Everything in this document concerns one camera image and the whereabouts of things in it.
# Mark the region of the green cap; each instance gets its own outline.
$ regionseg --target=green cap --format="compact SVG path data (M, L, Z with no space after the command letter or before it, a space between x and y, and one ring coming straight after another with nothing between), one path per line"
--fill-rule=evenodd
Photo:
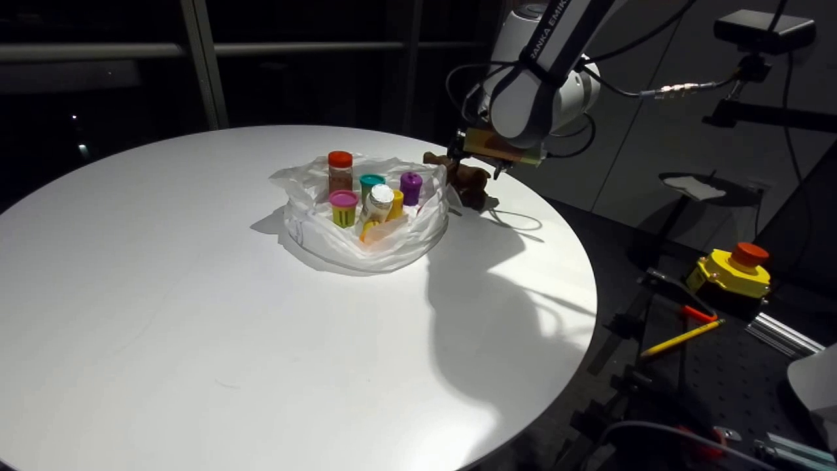
M360 189L368 191L372 187L387 183L382 175L377 172L364 172L360 175Z

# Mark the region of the bottle cap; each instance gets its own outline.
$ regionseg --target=bottle cap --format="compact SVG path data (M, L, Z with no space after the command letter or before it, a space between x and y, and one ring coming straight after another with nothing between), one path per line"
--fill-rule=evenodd
M418 172L403 172L401 175L401 189L403 191L418 191L420 189L420 175Z
M330 152L330 165L333 167L350 167L350 163L353 163L353 155L350 152Z
M364 172L360 175L360 189L372 189L372 187L378 187L378 183L387 183L382 175L377 172Z
M330 204L336 209L355 209L359 206L359 196L348 189L336 189L330 193Z
M368 196L372 196L373 204L390 206L391 199L394 199L394 191L390 187L378 183L378 187L372 187Z

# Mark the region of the small bottle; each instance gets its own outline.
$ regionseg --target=small bottle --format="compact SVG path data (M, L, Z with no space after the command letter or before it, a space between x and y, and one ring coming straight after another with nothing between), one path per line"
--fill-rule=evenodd
M350 152L330 152L330 193L336 189L353 191L353 155Z
M360 222L360 243L364 247L372 247L385 235L382 225L387 222L387 214L391 209L391 199L394 199L394 191L385 183L378 183L368 191L367 217Z
M373 187L382 187L382 183L387 183L382 175L377 175L377 172L364 172L360 175L360 213L367 214L367 199L368 199L368 191L373 189Z
M394 193L394 196L391 196L391 206L390 206L387 221L403 217L403 191L391 191L391 193Z
M368 191L368 217L387 221L387 214L391 209L391 203L394 203L394 191L390 187L385 187L385 183L372 187L372 191Z
M348 189L336 189L330 193L333 222L336 229L350 229L355 222L359 196Z
M420 175L418 172L403 172L401 175L401 191L403 191L403 204L415 206L420 199Z

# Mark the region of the red cap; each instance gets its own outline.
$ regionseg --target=red cap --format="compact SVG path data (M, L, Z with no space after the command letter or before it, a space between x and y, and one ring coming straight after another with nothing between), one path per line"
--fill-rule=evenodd
M350 152L330 152L330 165L333 167L350 167Z
M745 264L745 268L759 268L769 260L769 252L755 247L755 243L748 243L748 242L739 242L734 248L733 248L733 260L738 264Z

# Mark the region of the pink cap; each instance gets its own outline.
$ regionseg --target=pink cap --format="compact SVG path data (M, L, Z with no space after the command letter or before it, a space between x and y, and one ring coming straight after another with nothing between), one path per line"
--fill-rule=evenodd
M330 204L340 206L340 209L355 209L359 206L359 196L348 189L336 189L330 193Z

